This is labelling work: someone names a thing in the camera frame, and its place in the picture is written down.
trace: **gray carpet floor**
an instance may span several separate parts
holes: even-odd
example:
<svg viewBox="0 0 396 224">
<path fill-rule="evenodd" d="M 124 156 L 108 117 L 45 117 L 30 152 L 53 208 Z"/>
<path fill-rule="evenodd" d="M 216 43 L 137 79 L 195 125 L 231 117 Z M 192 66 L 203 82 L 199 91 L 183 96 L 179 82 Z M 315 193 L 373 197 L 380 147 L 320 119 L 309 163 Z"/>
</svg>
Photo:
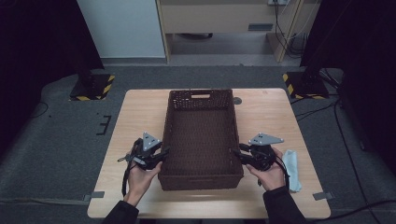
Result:
<svg viewBox="0 0 396 224">
<path fill-rule="evenodd" d="M 125 92 L 132 89 L 282 88 L 282 74 L 299 71 L 282 66 L 123 66 L 107 67 L 115 75 L 105 100 L 73 102 L 68 94 L 77 76 L 65 77 L 42 91 L 43 103 L 21 130 L 0 165 L 0 198 L 81 200 L 95 187 Z M 331 93 L 335 90 L 328 87 Z M 295 115 L 334 103 L 302 100 L 292 104 Z M 359 173 L 368 203 L 396 199 L 396 178 L 375 152 L 362 151 L 346 112 L 336 107 L 346 144 Z M 111 116 L 105 135 L 101 123 Z M 309 117 L 297 116 L 318 178 L 329 200 L 332 217 L 366 205 L 351 160 L 338 130 L 333 106 Z M 100 223 L 87 216 L 87 205 L 0 203 L 0 223 Z M 372 209 L 381 223 L 394 223 L 396 204 Z M 195 220 L 158 220 L 157 223 L 194 223 Z M 204 223 L 242 223 L 241 220 L 204 220 Z M 323 223 L 375 223 L 368 210 Z"/>
</svg>

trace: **wall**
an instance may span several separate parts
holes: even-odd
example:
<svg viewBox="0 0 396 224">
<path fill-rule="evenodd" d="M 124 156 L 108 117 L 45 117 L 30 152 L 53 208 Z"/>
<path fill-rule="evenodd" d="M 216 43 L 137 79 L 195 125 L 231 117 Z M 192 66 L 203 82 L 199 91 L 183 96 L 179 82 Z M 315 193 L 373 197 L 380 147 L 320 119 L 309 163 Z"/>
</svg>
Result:
<svg viewBox="0 0 396 224">
<path fill-rule="evenodd" d="M 155 0 L 78 0 L 101 58 L 165 58 Z"/>
</svg>

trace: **person's arm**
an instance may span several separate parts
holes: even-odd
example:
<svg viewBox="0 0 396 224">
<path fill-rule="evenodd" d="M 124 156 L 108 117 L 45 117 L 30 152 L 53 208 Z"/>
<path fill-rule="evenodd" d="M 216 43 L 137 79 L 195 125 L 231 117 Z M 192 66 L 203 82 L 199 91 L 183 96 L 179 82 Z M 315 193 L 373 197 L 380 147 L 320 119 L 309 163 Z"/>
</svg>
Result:
<svg viewBox="0 0 396 224">
<path fill-rule="evenodd" d="M 143 195 L 149 189 L 152 178 L 161 171 L 160 161 L 157 166 L 150 170 L 144 171 L 138 166 L 134 167 L 128 176 L 128 193 L 119 201 L 111 212 L 106 216 L 103 224 L 133 224 L 136 221 L 139 210 L 136 208 L 137 204 L 142 199 Z"/>
<path fill-rule="evenodd" d="M 274 148 L 274 151 L 279 158 L 282 158 L 282 153 L 279 150 Z M 274 163 L 267 171 L 259 171 L 249 164 L 247 168 L 251 174 L 259 178 L 266 190 L 262 198 L 270 224 L 309 223 L 286 188 L 285 175 L 277 163 Z"/>
</svg>

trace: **wooden table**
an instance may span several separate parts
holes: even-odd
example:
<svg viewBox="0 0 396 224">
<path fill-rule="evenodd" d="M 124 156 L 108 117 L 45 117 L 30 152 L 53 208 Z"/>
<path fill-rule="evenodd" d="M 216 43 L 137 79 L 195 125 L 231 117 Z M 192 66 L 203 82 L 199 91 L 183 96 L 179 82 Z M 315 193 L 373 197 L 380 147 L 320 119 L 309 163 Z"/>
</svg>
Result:
<svg viewBox="0 0 396 224">
<path fill-rule="evenodd" d="M 170 90 L 131 90 L 125 95 L 117 124 L 94 191 L 104 191 L 104 198 L 91 200 L 89 217 L 105 217 L 122 199 L 121 182 L 126 166 L 117 162 L 128 152 L 144 131 L 162 139 Z M 283 138 L 274 147 L 285 152 L 297 151 L 299 178 L 303 188 L 292 193 L 305 217 L 330 215 L 326 200 L 315 201 L 322 192 L 318 176 L 306 149 L 287 94 L 281 89 L 234 89 L 242 99 L 235 105 L 239 141 L 247 143 L 257 133 Z M 163 191 L 157 177 L 137 208 L 140 218 L 266 218 L 257 178 L 244 166 L 244 177 L 236 189 Z"/>
</svg>

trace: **woven basket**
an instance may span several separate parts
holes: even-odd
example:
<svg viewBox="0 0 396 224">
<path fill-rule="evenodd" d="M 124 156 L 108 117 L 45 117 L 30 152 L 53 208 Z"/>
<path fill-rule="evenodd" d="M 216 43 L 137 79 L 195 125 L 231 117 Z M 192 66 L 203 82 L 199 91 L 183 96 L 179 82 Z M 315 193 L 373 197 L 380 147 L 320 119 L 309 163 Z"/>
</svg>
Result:
<svg viewBox="0 0 396 224">
<path fill-rule="evenodd" d="M 232 90 L 171 91 L 163 132 L 163 190 L 234 189 L 243 176 Z"/>
</svg>

